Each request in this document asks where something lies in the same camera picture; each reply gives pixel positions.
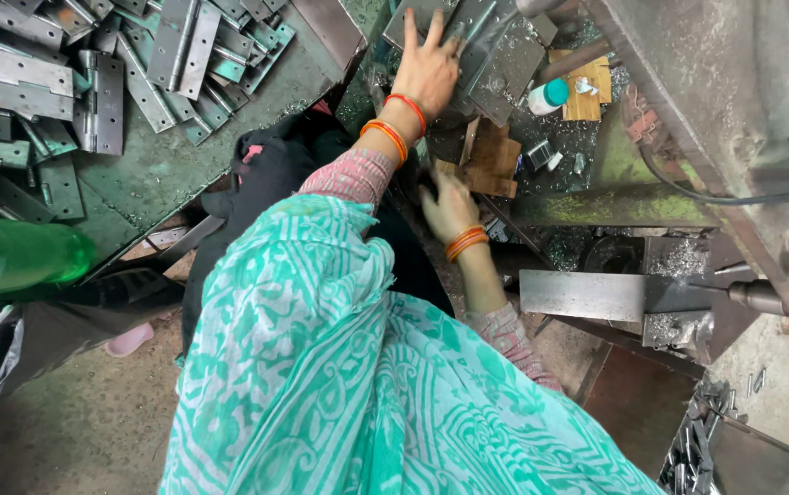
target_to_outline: sleeve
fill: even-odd
[[[494,347],[517,366],[535,383],[557,392],[563,385],[550,373],[544,371],[541,360],[532,351],[531,343],[525,336],[523,323],[517,310],[510,303],[492,313],[467,313],[465,323],[483,340]]]
[[[385,154],[368,149],[349,150],[310,175],[298,194],[373,204],[375,209],[393,174],[394,163]]]

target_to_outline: bangle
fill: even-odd
[[[453,264],[459,254],[465,249],[478,244],[479,242],[488,242],[489,238],[486,235],[486,229],[481,225],[475,225],[456,236],[455,240],[450,242],[446,247],[446,260]]]
[[[413,111],[419,117],[419,124],[422,126],[422,130],[419,132],[419,139],[422,139],[425,136],[425,115],[422,114],[422,110],[419,108],[418,105],[415,104],[415,101],[411,100],[411,98],[398,93],[391,93],[388,96],[388,98],[386,98],[386,101],[385,103],[383,103],[383,106],[388,105],[388,101],[392,98],[400,99],[401,101],[409,105],[411,108],[413,108]]]
[[[397,148],[397,152],[400,155],[400,163],[398,163],[394,169],[399,169],[400,166],[403,165],[403,162],[407,161],[408,153],[407,142],[404,141],[402,136],[400,136],[400,132],[389,125],[388,122],[380,121],[379,119],[373,119],[367,122],[363,129],[361,129],[361,136],[367,132],[367,129],[377,129],[394,141],[394,146]]]

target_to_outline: hand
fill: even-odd
[[[452,90],[458,80],[458,60],[465,46],[464,38],[453,36],[441,47],[443,36],[444,12],[437,9],[428,30],[428,38],[419,47],[415,12],[407,9],[403,58],[392,93],[411,98],[422,109],[428,124],[440,115],[452,98]]]
[[[422,211],[435,237],[448,245],[460,233],[480,223],[480,209],[471,191],[456,177],[432,170],[431,178],[437,186],[437,201],[426,187],[419,187]]]

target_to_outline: black cable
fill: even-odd
[[[672,179],[667,178],[664,173],[661,172],[659,168],[657,168],[657,165],[654,164],[654,153],[648,146],[639,146],[639,152],[642,153],[642,160],[645,161],[645,165],[648,167],[648,170],[650,170],[659,181],[663,182],[669,187],[672,187],[675,189],[675,192],[679,193],[683,197],[689,197],[702,203],[723,204],[726,206],[789,203],[789,193],[756,197],[712,197],[695,193],[694,191],[688,190],[685,187],[676,184]]]

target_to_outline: teal bottle cap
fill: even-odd
[[[556,78],[544,85],[544,101],[551,107],[559,107],[568,100],[568,84]]]

